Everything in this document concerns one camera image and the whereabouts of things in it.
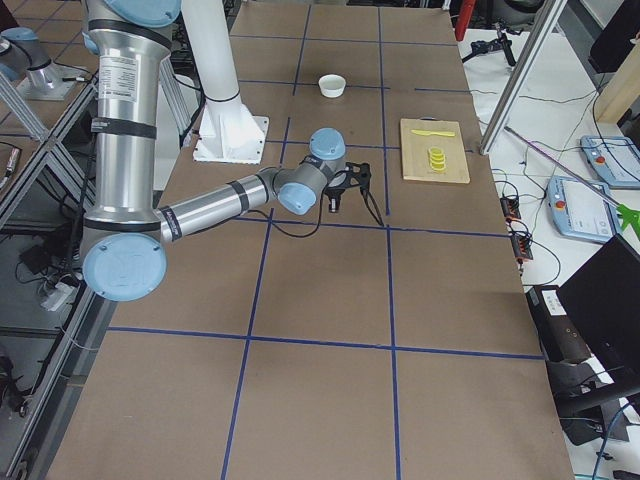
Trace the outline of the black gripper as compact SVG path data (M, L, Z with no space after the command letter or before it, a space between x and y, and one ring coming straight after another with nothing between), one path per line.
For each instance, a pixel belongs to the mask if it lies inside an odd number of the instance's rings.
M329 212L338 213L340 211L342 193L350 187L350 173L337 172L334 178L327 184L324 194L329 198Z

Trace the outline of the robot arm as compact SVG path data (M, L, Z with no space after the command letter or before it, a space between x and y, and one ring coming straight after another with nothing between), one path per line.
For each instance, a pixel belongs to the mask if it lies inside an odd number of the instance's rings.
M85 213L82 272L98 295L142 298L163 280L164 246L278 201L303 215L346 174L335 129L316 131L293 168L269 167L211 192L153 205L157 101L171 26L182 19L205 96L196 157L258 163L268 121L251 114L238 85L223 5L218 1L88 1L83 35L99 57L96 199Z

